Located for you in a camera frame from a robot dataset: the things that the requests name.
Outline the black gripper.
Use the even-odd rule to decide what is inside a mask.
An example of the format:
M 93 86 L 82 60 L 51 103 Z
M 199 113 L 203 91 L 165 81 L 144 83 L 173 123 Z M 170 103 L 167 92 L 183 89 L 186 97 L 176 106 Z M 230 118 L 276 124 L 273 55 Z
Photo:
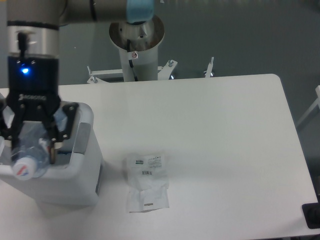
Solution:
M 62 102 L 58 94 L 59 60 L 9 56 L 9 94 L 0 103 L 0 136 L 15 153 L 24 121 L 41 122 L 48 140 L 49 163 L 56 163 L 57 149 L 72 136 L 79 104 Z

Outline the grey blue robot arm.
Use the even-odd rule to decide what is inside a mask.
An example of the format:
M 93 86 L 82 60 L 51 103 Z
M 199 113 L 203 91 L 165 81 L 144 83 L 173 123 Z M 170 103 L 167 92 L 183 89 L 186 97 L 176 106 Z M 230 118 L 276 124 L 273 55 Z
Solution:
M 16 149 L 25 122 L 41 123 L 49 137 L 49 162 L 72 134 L 79 105 L 62 102 L 59 88 L 60 26 L 126 21 L 154 16 L 152 0 L 9 0 L 6 3 L 8 95 L 0 109 L 14 114 L 11 126 L 0 122 L 0 134 Z

